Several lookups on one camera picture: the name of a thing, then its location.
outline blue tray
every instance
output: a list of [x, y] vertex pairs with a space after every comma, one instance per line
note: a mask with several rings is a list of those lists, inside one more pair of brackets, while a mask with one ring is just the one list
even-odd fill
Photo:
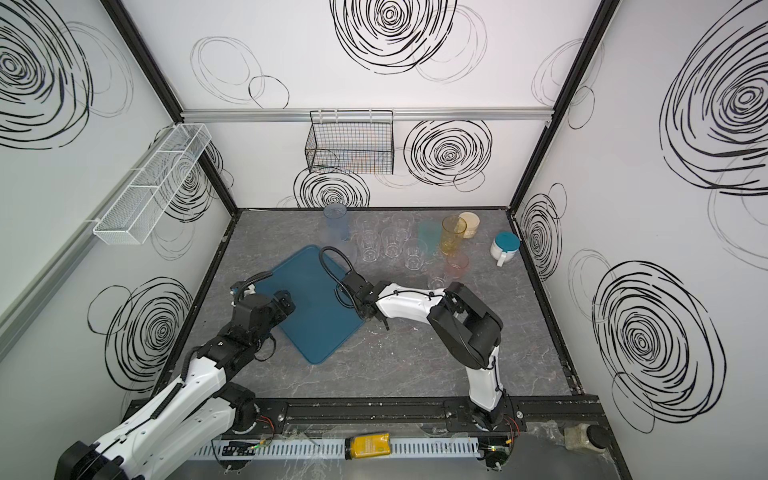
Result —
[[[290, 292], [296, 311], [280, 328], [313, 365], [325, 361], [362, 325], [355, 310], [344, 308], [333, 294], [336, 282], [320, 265], [319, 253], [317, 245], [308, 245], [274, 267], [270, 278], [256, 284], [256, 291], [267, 296], [277, 290]], [[344, 278], [346, 270], [327, 255], [325, 258], [333, 274]]]

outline wall-mounted basket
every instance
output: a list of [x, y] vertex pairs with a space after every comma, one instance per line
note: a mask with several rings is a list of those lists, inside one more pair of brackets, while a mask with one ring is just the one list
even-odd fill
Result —
[[204, 124], [177, 124], [94, 227], [107, 245], [140, 245], [210, 142]]
[[339, 167], [356, 174], [391, 175], [395, 169], [391, 110], [310, 112], [306, 166]]

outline beige cup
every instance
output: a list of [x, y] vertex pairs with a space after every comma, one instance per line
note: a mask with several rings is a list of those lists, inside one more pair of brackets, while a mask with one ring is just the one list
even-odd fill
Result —
[[480, 226], [480, 217], [472, 212], [464, 212], [459, 215], [467, 223], [467, 230], [464, 232], [464, 238], [472, 238]]

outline red wire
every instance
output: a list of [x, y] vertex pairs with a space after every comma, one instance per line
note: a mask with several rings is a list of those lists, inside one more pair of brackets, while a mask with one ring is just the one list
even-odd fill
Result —
[[512, 424], [509, 422], [509, 420], [512, 420], [513, 423], [515, 424], [515, 428], [517, 429], [518, 434], [517, 434], [517, 436], [514, 436], [514, 434], [512, 436], [512, 444], [514, 445], [515, 444], [515, 439], [520, 436], [520, 426], [518, 425], [517, 421], [515, 421], [515, 419], [513, 419], [509, 415], [502, 415], [502, 418], [507, 422], [507, 425], [509, 425], [509, 431], [510, 432], [512, 431]]
[[270, 417], [261, 415], [261, 418], [262, 419], [266, 419], [270, 423], [270, 426], [272, 427], [272, 433], [274, 434], [274, 432], [275, 432], [275, 425], [272, 423], [272, 420], [270, 420]]

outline black metal frame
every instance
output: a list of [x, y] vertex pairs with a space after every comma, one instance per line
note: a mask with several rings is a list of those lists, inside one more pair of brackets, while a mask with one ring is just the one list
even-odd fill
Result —
[[552, 140], [554, 140], [554, 135], [557, 133], [560, 123], [568, 112], [568, 107], [571, 105], [576, 90], [578, 90], [581, 78], [584, 77], [584, 73], [586, 73], [587, 68], [589, 68], [592, 56], [598, 49], [603, 34], [608, 28], [608, 24], [611, 23], [614, 12], [616, 12], [616, 8], [620, 3], [621, 0], [602, 0], [602, 2], [600, 2], [598, 11], [594, 14], [592, 23], [589, 25], [584, 41], [581, 43], [581, 47], [576, 55], [576, 60], [571, 66], [568, 76], [565, 78], [558, 99], [554, 103], [552, 120], [550, 121], [550, 124], [544, 128], [544, 131], [541, 132], [541, 136], [536, 143], [536, 148], [531, 155], [531, 160], [528, 161], [528, 165], [523, 172], [523, 177], [518, 184], [517, 190], [515, 190], [515, 195], [512, 197], [512, 202], [509, 204], [509, 207], [512, 210], [512, 216], [517, 213], [518, 208], [522, 204], [525, 193], [531, 186], [536, 171], [544, 160], [547, 150], [549, 149]]
[[234, 217], [230, 219], [230, 223], [227, 225], [223, 237], [221, 237], [221, 243], [219, 243], [219, 247], [216, 249], [214, 259], [211, 260], [208, 270], [205, 272], [203, 282], [200, 284], [200, 288], [197, 289], [197, 295], [195, 295], [194, 300], [192, 301], [190, 311], [187, 313], [187, 317], [184, 318], [184, 323], [181, 325], [179, 335], [174, 341], [174, 346], [170, 349], [165, 365], [161, 370], [160, 375], [157, 377], [157, 383], [155, 383], [154, 389], [152, 389], [152, 396], [157, 395], [157, 393], [164, 389], [170, 382], [170, 376], [174, 373], [176, 362], [184, 351], [184, 344], [187, 343], [187, 338], [189, 338], [189, 335], [192, 332], [192, 326], [194, 325], [195, 320], [197, 320], [197, 315], [200, 313], [200, 308], [203, 306], [210, 285], [214, 282], [216, 270], [218, 270], [219, 265], [221, 265], [221, 259], [224, 258], [224, 253], [227, 251], [230, 239], [232, 238], [232, 232], [234, 232], [237, 221], [240, 219], [242, 213], [242, 210], [238, 210], [235, 213]]
[[[148, 399], [134, 400], [125, 413], [124, 420], [144, 406]], [[492, 445], [507, 439], [507, 430], [484, 432], [462, 416], [461, 405], [467, 397], [382, 397], [353, 399], [256, 399], [263, 415], [269, 417], [275, 426], [275, 433], [284, 433], [287, 426], [291, 431], [301, 431], [310, 438], [321, 438], [335, 425], [396, 423], [419, 424], [430, 435], [451, 435], [455, 432], [471, 433], [473, 437]], [[631, 480], [624, 456], [616, 442], [611, 425], [594, 395], [580, 396], [521, 396], [512, 397], [514, 415], [522, 432], [527, 431], [530, 422], [554, 420], [560, 430], [578, 423], [604, 427], [611, 437], [608, 447], [616, 463], [619, 476]], [[263, 434], [271, 434], [267, 424], [258, 424], [246, 435], [225, 433], [223, 440], [254, 440]]]
[[[518, 225], [517, 220], [511, 215], [510, 210], [507, 210], [507, 219], [509, 220], [509, 226], [512, 228], [512, 232], [514, 232], [518, 238], [522, 238], [520, 226]], [[571, 359], [571, 354], [568, 352], [568, 347], [565, 345], [565, 339], [560, 331], [558, 321], [554, 317], [552, 305], [549, 304], [549, 298], [547, 298], [547, 293], [544, 290], [544, 284], [541, 283], [541, 279], [536, 272], [531, 253], [528, 251], [528, 246], [525, 242], [520, 242], [519, 251], [521, 258], [523, 259], [523, 264], [525, 265], [525, 270], [528, 272], [528, 279], [531, 281], [531, 286], [533, 286], [533, 291], [536, 294], [536, 300], [538, 300], [538, 305], [541, 308], [541, 314], [544, 316], [544, 322], [549, 329], [549, 336], [552, 338], [554, 349], [557, 351], [558, 357], [560, 358], [560, 365], [563, 368], [563, 374], [565, 375], [565, 380], [568, 382], [568, 387], [571, 389], [571, 394], [584, 395], [584, 388], [581, 386], [581, 380], [579, 380], [578, 374], [576, 373], [576, 367]]]
[[[147, 80], [154, 89], [154, 92], [160, 99], [160, 102], [165, 107], [168, 115], [170, 115], [170, 119], [174, 123], [183, 121], [184, 119], [181, 117], [181, 104], [170, 89], [170, 85], [157, 66], [157, 63], [155, 63], [147, 44], [144, 43], [144, 39], [141, 37], [141, 34], [139, 33], [138, 28], [136, 28], [133, 19], [131, 19], [131, 16], [128, 14], [128, 11], [125, 9], [123, 2], [121, 0], [101, 0], [101, 4], [112, 19], [114, 26], [120, 32], [125, 44], [131, 50], [131, 54], [136, 58], [136, 62], [138, 62], [141, 70], [144, 72], [144, 75], [146, 75]], [[200, 168], [203, 169], [206, 177], [208, 177], [210, 184], [214, 187], [214, 190], [230, 216], [234, 217], [237, 215], [237, 205], [235, 204], [235, 200], [232, 198], [229, 189], [227, 189], [227, 185], [221, 180], [219, 172], [216, 170], [213, 162], [210, 161], [210, 157], [206, 151], [203, 151], [200, 160], [198, 160], [197, 163], [200, 165]]]
[[[598, 8], [595, 17], [592, 20], [590, 28], [587, 32], [584, 42], [578, 52], [578, 56], [574, 65], [571, 67], [571, 71], [568, 73], [568, 77], [564, 83], [564, 87], [558, 96], [554, 105], [554, 115], [551, 123], [544, 129], [539, 137], [538, 143], [534, 150], [531, 160], [528, 162], [523, 178], [518, 185], [515, 195], [512, 198], [509, 208], [507, 208], [507, 215], [510, 223], [510, 227], [519, 232], [516, 227], [514, 215], [517, 209], [522, 203], [522, 199], [525, 196], [526, 191], [533, 181], [533, 177], [536, 174], [541, 161], [544, 159], [547, 149], [549, 148], [554, 134], [557, 131], [560, 123], [562, 122], [568, 105], [573, 98], [574, 93], [578, 89], [578, 83], [581, 77], [585, 73], [589, 61], [592, 58], [595, 50], [597, 49], [602, 35], [607, 28], [608, 23], [614, 14], [616, 7], [620, 0], [603, 0]], [[138, 64], [141, 66], [142, 71], [147, 76], [152, 88], [157, 93], [160, 101], [165, 106], [168, 114], [174, 122], [182, 121], [181, 106], [170, 89], [169, 84], [162, 75], [159, 67], [155, 63], [154, 59], [149, 52], [148, 47], [141, 38], [136, 25], [131, 20], [130, 15], [123, 6], [121, 0], [101, 0], [107, 13], [110, 15], [113, 23], [121, 33], [127, 46], [131, 50], [131, 53], [136, 58]], [[173, 349], [170, 351], [169, 357], [164, 366], [164, 370], [160, 374], [157, 385], [153, 391], [153, 395], [157, 394], [163, 389], [170, 381], [170, 375], [174, 371], [176, 362], [178, 361], [181, 351], [187, 341], [192, 326], [194, 325], [197, 315], [200, 312], [200, 308], [205, 300], [210, 285], [213, 282], [214, 275], [220, 265], [224, 252], [230, 241], [231, 234], [237, 225], [237, 221], [240, 219], [240, 215], [243, 209], [238, 209], [231, 197], [229, 190], [221, 180], [216, 168], [210, 161], [207, 154], [204, 154], [200, 158], [200, 165], [203, 171], [207, 175], [209, 181], [214, 186], [214, 189], [218, 193], [227, 211], [231, 215], [230, 224], [227, 227], [226, 233], [222, 238], [217, 252], [208, 267], [208, 271], [203, 279], [200, 289], [194, 298], [190, 312], [187, 314], [187, 318], [184, 320], [184, 324], [181, 327], [181, 331], [174, 344]], [[431, 207], [431, 208], [412, 208], [403, 210], [444, 210], [449, 208], [458, 207]], [[482, 207], [484, 210], [503, 209], [504, 207]], [[315, 209], [255, 209], [255, 210], [315, 210]], [[627, 465], [624, 461], [624, 457], [621, 454], [619, 445], [616, 443], [616, 439], [611, 431], [611, 426], [605, 417], [600, 401], [596, 396], [585, 395], [581, 384], [579, 383], [578, 376], [576, 375], [573, 367], [573, 362], [568, 354], [568, 349], [565, 346], [557, 321], [554, 318], [552, 308], [544, 291], [544, 287], [538, 278], [538, 275], [533, 266], [530, 253], [528, 252], [525, 243], [521, 246], [521, 256], [525, 263], [525, 268], [528, 271], [528, 275], [531, 279], [531, 283], [534, 287], [534, 291], [538, 302], [541, 306], [541, 311], [544, 314], [545, 322], [549, 328], [549, 332], [554, 343], [554, 346], [558, 352], [558, 356], [561, 359], [563, 370], [568, 379], [568, 384], [575, 394], [573, 396], [532, 396], [532, 397], [512, 397], [506, 398], [505, 402], [511, 402], [509, 406], [509, 413], [514, 413], [515, 418], [518, 418], [518, 413], [521, 412], [522, 428], [525, 429], [526, 422], [545, 422], [548, 420], [555, 420], [560, 427], [569, 423], [588, 422], [602, 425], [608, 429], [611, 434], [611, 454], [617, 464], [618, 471], [622, 478], [625, 480], [631, 480], [631, 474], [627, 469]], [[126, 415], [132, 414], [138, 407], [143, 405], [147, 399], [135, 400], [131, 403]], [[286, 422], [291, 425], [321, 425], [323, 423], [382, 423], [382, 422], [434, 422], [443, 429], [444, 432], [452, 431], [472, 431], [473, 436], [480, 438], [498, 439], [500, 433], [496, 432], [482, 432], [476, 430], [473, 424], [462, 421], [465, 417], [459, 415], [461, 406], [466, 406], [468, 397], [419, 397], [419, 398], [355, 398], [355, 399], [261, 399], [259, 404], [265, 408], [266, 412], [276, 413], [273, 416], [275, 420], [280, 415], [283, 416], [283, 420], [278, 420], [275, 425], [277, 429], [282, 431]]]
[[[508, 207], [349, 207], [350, 211], [386, 211], [386, 210], [507, 210]], [[253, 212], [322, 212], [320, 207], [265, 207], [265, 208], [245, 208], [245, 211]]]

